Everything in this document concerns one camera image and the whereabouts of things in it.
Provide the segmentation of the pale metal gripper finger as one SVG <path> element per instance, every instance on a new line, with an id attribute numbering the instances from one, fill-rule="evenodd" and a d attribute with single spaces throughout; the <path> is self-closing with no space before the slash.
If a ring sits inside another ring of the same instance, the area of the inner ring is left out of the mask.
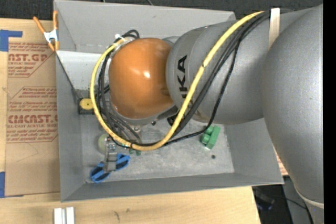
<path id="1" fill-rule="evenodd" d="M 115 170 L 117 165 L 117 151 L 114 143 L 106 144 L 104 156 L 104 170 Z"/>

